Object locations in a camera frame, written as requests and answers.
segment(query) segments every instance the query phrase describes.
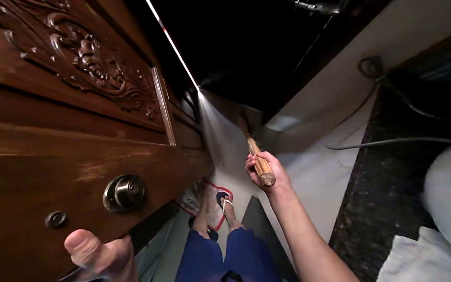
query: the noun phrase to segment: leg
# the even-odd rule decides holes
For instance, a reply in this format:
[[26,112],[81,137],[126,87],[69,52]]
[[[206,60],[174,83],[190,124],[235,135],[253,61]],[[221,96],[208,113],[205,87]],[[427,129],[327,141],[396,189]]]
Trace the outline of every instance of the leg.
[[222,207],[224,205],[229,223],[225,269],[238,273],[245,281],[281,282],[266,242],[257,238],[252,230],[246,230],[236,220],[234,207],[222,199]]
[[192,223],[180,259],[176,282],[218,281],[225,273],[222,251],[217,242],[210,240],[207,233],[206,211],[208,203],[203,196],[201,209]]
[[203,196],[201,198],[201,208],[196,215],[196,219],[192,223],[192,230],[196,230],[203,238],[210,239],[208,236],[208,224],[206,222],[206,213],[208,212],[208,207],[210,203],[206,201],[206,191],[203,191]]
[[243,229],[245,228],[241,222],[236,220],[236,215],[234,213],[234,207],[232,205],[230,205],[228,202],[224,202],[224,199],[222,198],[222,207],[224,205],[224,214],[225,214],[225,219],[227,220],[227,222],[229,223],[229,233],[231,233],[233,230],[242,227]]

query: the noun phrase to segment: wooden stick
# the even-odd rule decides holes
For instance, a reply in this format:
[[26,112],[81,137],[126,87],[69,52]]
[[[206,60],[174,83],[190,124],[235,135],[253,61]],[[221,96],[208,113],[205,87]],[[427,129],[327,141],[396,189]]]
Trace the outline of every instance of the wooden stick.
[[[250,136],[247,115],[244,111],[241,113],[241,117],[238,119],[238,121],[240,123],[241,131],[243,131],[243,133],[247,137],[250,154],[257,155],[257,153],[260,153],[260,148],[259,146],[257,146],[254,138]],[[272,185],[274,185],[274,183],[276,183],[276,178],[272,173],[271,166],[265,158],[257,156],[257,161],[255,162],[255,171],[257,172],[257,175],[259,175],[262,185],[271,187]]]
[[[257,153],[260,153],[259,146],[257,146],[254,138],[252,138],[249,133],[247,133],[247,142],[250,154],[256,155]],[[255,171],[259,175],[260,181],[264,186],[271,187],[272,185],[274,185],[274,183],[276,183],[276,178],[272,173],[271,166],[265,158],[257,156],[257,161],[255,162]]]

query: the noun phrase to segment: white sheet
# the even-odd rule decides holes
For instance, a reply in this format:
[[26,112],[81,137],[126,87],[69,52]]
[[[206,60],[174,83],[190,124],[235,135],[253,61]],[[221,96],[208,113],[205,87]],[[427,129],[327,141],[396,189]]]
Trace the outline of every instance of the white sheet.
[[451,281],[451,245],[441,233],[421,227],[418,241],[394,237],[377,282],[399,281]]

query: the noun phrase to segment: cable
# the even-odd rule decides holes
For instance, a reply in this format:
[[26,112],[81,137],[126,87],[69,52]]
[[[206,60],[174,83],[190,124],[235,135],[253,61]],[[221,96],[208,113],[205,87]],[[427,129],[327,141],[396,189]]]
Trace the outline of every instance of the cable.
[[445,139],[445,138],[406,137],[406,138],[396,138],[396,139],[390,139],[390,140],[382,140],[382,141],[363,143],[363,144],[359,144],[359,145],[351,145],[351,146],[344,146],[344,147],[330,147],[330,146],[327,146],[327,145],[325,145],[325,147],[330,149],[330,150],[347,150],[347,149],[354,149],[354,148],[363,148],[363,147],[379,146],[379,145],[394,144],[394,143],[401,143],[401,142],[411,142],[411,141],[430,141],[430,142],[451,143],[451,139]]
[[341,124],[345,123],[348,119],[352,118],[363,106],[365,106],[368,100],[370,100],[370,98],[372,97],[373,93],[375,93],[375,90],[380,87],[381,82],[384,78],[383,74],[384,67],[382,66],[382,60],[380,59],[379,56],[361,59],[358,63],[358,70],[361,74],[373,80],[372,88],[368,92],[365,99],[361,101],[360,105],[353,112],[351,112],[345,119],[339,122],[339,124],[337,124],[330,132],[334,131]]
[[[351,112],[351,114],[349,114],[345,119],[343,119],[341,122],[339,122],[338,125],[336,125],[332,130],[330,130],[328,132],[328,134],[330,132],[334,131],[341,124],[345,123],[348,119],[353,117],[363,106],[365,106],[365,104],[368,102],[368,100],[372,97],[375,90],[380,88],[381,86],[391,89],[392,92],[395,93],[396,95],[398,95],[399,98],[401,98],[402,101],[414,112],[417,112],[420,115],[423,115],[423,116],[426,116],[426,117],[429,117],[432,119],[444,120],[444,118],[424,112],[421,109],[415,107],[413,105],[413,103],[410,101],[410,99],[408,99],[404,93],[399,91],[391,83],[391,81],[387,78],[387,74],[385,74],[385,72],[384,72],[384,65],[382,63],[382,59],[379,56],[372,56],[372,57],[367,57],[367,58],[361,59],[358,63],[358,70],[363,76],[365,76],[373,81],[372,88],[371,88],[370,92],[368,92],[365,99],[363,99],[363,101],[361,101],[360,105],[353,112]],[[445,138],[410,137],[410,138],[397,138],[397,139],[390,139],[390,140],[382,140],[382,141],[377,141],[377,142],[344,146],[344,147],[331,147],[328,145],[325,145],[325,147],[330,150],[347,150],[347,149],[363,148],[363,147],[369,147],[369,146],[378,146],[378,145],[394,144],[394,143],[399,143],[399,142],[410,142],[410,141],[430,141],[430,142],[451,143],[451,139],[445,139]]]

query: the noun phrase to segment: blue pants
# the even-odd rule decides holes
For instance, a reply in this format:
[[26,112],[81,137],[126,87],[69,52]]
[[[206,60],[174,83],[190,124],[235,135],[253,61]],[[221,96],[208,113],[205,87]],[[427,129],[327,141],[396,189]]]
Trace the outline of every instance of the blue pants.
[[266,243],[252,230],[238,228],[229,234],[224,262],[217,242],[203,238],[196,230],[189,231],[175,281],[221,281],[229,271],[239,274],[244,282],[281,282]]

